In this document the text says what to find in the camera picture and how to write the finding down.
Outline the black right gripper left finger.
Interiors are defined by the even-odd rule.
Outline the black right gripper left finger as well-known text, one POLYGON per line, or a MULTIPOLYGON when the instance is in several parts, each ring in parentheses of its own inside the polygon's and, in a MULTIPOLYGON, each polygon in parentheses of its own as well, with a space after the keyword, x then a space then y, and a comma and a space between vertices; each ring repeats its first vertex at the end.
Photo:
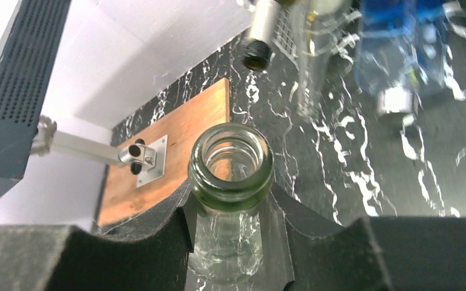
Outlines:
POLYGON ((69 225, 1 225, 0 290, 184 290, 195 203, 184 181, 104 235, 69 225))

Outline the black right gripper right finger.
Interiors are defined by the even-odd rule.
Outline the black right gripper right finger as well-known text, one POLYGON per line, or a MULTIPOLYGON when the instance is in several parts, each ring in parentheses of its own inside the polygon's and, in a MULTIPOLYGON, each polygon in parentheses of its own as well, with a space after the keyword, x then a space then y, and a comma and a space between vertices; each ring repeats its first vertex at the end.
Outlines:
POLYGON ((273 185, 271 290, 466 290, 466 218, 365 216, 340 226, 273 185))

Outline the clear glass bottle tall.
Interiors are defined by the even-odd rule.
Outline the clear glass bottle tall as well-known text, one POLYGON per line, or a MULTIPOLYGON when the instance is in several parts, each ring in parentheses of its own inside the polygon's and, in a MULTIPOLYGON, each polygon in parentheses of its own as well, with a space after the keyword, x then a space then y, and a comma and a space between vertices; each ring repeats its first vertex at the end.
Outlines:
POLYGON ((274 181, 269 142, 245 124, 214 125, 196 140, 187 177, 199 202, 189 268, 219 285, 255 275, 263 262, 259 208, 274 181))

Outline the blue rectangular glass bottle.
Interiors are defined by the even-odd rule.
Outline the blue rectangular glass bottle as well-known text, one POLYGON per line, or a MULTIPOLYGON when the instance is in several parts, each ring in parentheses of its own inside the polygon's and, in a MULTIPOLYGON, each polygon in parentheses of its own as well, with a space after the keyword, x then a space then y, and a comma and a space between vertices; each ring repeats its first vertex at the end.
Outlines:
POLYGON ((443 1, 361 1, 356 84, 385 123, 415 122, 419 98, 445 87, 443 1))

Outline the dark wine bottle white label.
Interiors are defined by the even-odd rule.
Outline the dark wine bottle white label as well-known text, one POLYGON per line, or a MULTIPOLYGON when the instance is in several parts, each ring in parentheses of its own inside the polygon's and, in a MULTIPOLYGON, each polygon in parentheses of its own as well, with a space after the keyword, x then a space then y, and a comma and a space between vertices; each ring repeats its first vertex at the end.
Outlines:
POLYGON ((251 26, 245 37, 243 65, 255 72, 261 72, 270 63, 270 43, 277 26, 279 14, 290 8, 296 1, 254 1, 251 26))

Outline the clear glass bottle gold label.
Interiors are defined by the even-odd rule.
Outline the clear glass bottle gold label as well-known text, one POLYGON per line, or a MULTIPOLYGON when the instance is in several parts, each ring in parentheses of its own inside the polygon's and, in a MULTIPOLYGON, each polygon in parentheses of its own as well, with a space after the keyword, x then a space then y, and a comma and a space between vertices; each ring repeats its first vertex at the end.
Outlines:
POLYGON ((297 1, 290 21, 299 71, 298 114, 308 121, 319 117, 322 86, 334 47, 349 23, 352 1, 297 1))

